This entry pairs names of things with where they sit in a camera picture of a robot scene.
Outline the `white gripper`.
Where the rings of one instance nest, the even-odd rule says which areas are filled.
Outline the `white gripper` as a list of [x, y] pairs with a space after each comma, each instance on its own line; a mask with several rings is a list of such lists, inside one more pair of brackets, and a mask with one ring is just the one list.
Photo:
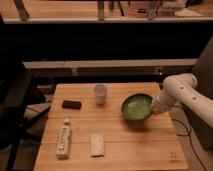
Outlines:
[[161, 90], [152, 100], [151, 113], [159, 115], [169, 111], [175, 102], [176, 99], [166, 90]]

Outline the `dark robot base panel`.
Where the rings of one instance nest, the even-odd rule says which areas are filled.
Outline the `dark robot base panel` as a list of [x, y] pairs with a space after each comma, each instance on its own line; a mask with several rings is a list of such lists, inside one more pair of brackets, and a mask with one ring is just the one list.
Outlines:
[[[213, 100], [213, 36], [207, 43], [191, 72], [198, 79], [197, 91]], [[213, 149], [213, 128], [207, 125], [191, 109], [184, 107], [187, 119], [204, 150]]]

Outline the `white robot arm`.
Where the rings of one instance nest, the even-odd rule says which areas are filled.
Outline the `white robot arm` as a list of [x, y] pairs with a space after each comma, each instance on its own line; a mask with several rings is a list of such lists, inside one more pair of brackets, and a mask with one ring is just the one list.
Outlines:
[[164, 113], [179, 101], [213, 128], [213, 100], [197, 92], [197, 84], [197, 78], [191, 73], [166, 77], [163, 89], [153, 98], [151, 113]]

